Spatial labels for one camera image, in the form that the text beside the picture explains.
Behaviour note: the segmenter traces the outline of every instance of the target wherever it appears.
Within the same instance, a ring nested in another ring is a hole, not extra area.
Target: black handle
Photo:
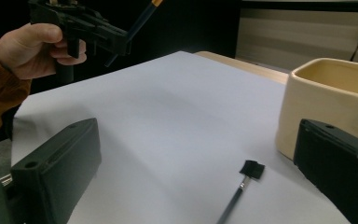
[[[232,197],[231,201],[229,202],[228,206],[226,207],[225,212],[219,218],[217,224],[224,224],[226,223],[229,215],[231,214],[232,209],[234,208],[235,204],[237,203],[238,199],[240,198],[241,194],[243,193],[242,189],[237,189],[234,196]]]
[[[61,84],[68,84],[74,81],[74,67],[72,65],[55,64],[56,79]]]
[[[68,54],[74,58],[79,57],[79,38],[66,37],[68,43]],[[55,64],[57,81],[61,84],[68,84],[74,81],[74,67],[72,65]]]

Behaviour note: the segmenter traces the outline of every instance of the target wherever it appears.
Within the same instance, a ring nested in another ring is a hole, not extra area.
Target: small black object
[[[85,119],[51,137],[0,183],[0,224],[65,224],[95,176],[102,156],[98,123]]]
[[[317,120],[302,119],[294,164],[350,223],[358,223],[358,138]]]
[[[263,174],[265,165],[259,164],[257,161],[246,161],[243,165],[240,173],[245,175],[245,178],[242,180],[240,186],[238,187],[237,191],[235,192],[234,196],[231,198],[228,206],[225,209],[225,212],[217,221],[217,224],[224,224],[228,220],[229,215],[231,214],[232,210],[234,209],[235,204],[237,203],[238,199],[240,198],[241,194],[243,193],[245,187],[247,186],[248,180],[250,178],[259,179]]]
[[[264,171],[264,165],[258,164],[257,161],[246,161],[240,173],[251,178],[259,179]]]

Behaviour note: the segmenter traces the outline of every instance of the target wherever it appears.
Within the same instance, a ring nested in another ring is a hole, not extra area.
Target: black tool
[[[65,224],[102,161],[96,119],[67,126],[0,183],[0,224]]]
[[[226,223],[229,215],[231,214],[232,209],[234,208],[235,204],[237,203],[238,199],[240,198],[241,194],[244,192],[245,187],[247,186],[249,180],[251,178],[260,179],[261,175],[264,171],[264,165],[259,164],[257,161],[246,161],[243,165],[240,173],[245,175],[245,178],[242,180],[240,186],[238,187],[237,191],[235,192],[234,196],[232,197],[231,201],[229,202],[228,206],[226,207],[225,212],[217,221],[217,224],[224,224]]]
[[[87,43],[88,53],[92,55],[96,54],[96,47],[111,52],[113,56],[105,64],[109,66],[118,55],[130,54],[132,38],[161,2],[162,0],[153,0],[128,33],[110,24],[100,12],[82,6],[76,0],[29,0],[28,4],[31,23],[52,23],[61,27],[63,36],[68,41],[70,56],[78,58],[79,40],[82,39]],[[59,82],[72,82],[73,73],[72,65],[56,63]]]
[[[302,119],[294,164],[350,223],[358,223],[357,137],[327,123]]]

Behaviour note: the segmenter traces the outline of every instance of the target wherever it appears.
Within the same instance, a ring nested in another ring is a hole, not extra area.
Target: wall
[[[236,58],[291,71],[315,58],[349,60],[357,43],[356,12],[242,9]]]

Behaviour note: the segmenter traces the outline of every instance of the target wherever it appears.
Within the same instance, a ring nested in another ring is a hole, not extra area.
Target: white surface
[[[103,163],[69,223],[215,223],[266,165],[229,223],[348,223],[274,146],[284,86],[185,52],[31,95],[16,163],[67,125],[97,118]]]

